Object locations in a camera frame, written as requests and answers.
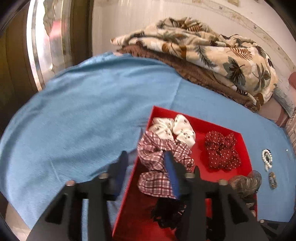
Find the white scrunchie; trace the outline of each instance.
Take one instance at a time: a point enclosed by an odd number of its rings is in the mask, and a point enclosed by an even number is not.
[[[149,131],[157,134],[160,139],[174,140],[172,129],[174,125],[174,119],[172,118],[153,118],[153,126],[149,128]]]
[[[189,148],[195,144],[195,132],[185,116],[178,114],[175,119],[153,118],[153,125],[149,131],[157,134],[161,139],[174,140],[172,132],[177,140],[185,142]]]

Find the red box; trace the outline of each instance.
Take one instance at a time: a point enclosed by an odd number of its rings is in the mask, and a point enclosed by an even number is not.
[[[147,128],[152,125],[154,117],[175,118],[175,111],[167,110],[154,106],[150,115]],[[183,114],[190,122],[196,134],[196,143],[192,147],[190,155],[200,169],[200,176],[203,180],[217,182],[219,179],[229,180],[236,175],[247,176],[252,171],[251,161],[242,135],[230,129],[215,125],[213,123],[197,119]],[[230,171],[214,170],[208,167],[208,154],[205,150],[205,135],[209,131],[218,131],[224,136],[234,133],[237,140],[235,149],[241,159],[241,166]],[[113,240],[115,241],[169,241],[176,240],[174,230],[160,229],[157,222],[150,218],[151,211],[154,208],[158,198],[141,193],[137,187],[138,178],[141,173],[147,169],[137,158],[132,171],[129,185],[126,189],[119,213],[113,229]],[[210,201],[207,203],[207,215],[211,216]]]

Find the pillow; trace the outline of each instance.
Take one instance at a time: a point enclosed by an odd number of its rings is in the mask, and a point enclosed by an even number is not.
[[[293,72],[289,77],[289,84],[296,89],[296,72]]]
[[[286,124],[286,133],[292,143],[294,153],[296,154],[296,113]]]
[[[281,104],[281,106],[286,110],[289,117],[292,117],[295,102],[291,89],[294,89],[293,86],[289,84],[289,80],[280,74],[278,74],[279,81],[277,86],[274,89],[273,97]]]
[[[274,97],[271,97],[270,100],[261,107],[258,114],[274,121],[274,123],[279,127],[284,127],[289,119],[287,112]]]

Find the hair accessory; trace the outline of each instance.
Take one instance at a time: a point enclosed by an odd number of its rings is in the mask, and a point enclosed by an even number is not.
[[[277,188],[276,175],[274,172],[269,173],[269,184],[272,188]]]
[[[175,119],[172,118],[153,118],[153,125],[149,131],[157,134],[160,139],[173,141],[174,136],[180,142],[186,143],[191,148],[195,144],[195,132],[185,116],[178,114]]]
[[[270,153],[270,150],[264,149],[262,151],[262,160],[265,163],[265,170],[268,172],[268,169],[272,168],[272,155]]]

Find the bed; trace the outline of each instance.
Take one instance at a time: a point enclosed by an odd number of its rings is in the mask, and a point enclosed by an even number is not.
[[[153,105],[240,132],[252,167],[263,179],[257,195],[258,219],[289,221],[295,204],[296,162],[283,129],[182,79],[158,60],[111,52],[64,70],[15,114],[0,142],[0,191],[32,228],[67,180],[91,180],[122,150],[129,156],[126,186]],[[266,148],[273,155],[276,189],[269,186],[261,159]],[[112,225],[123,192],[108,203]]]

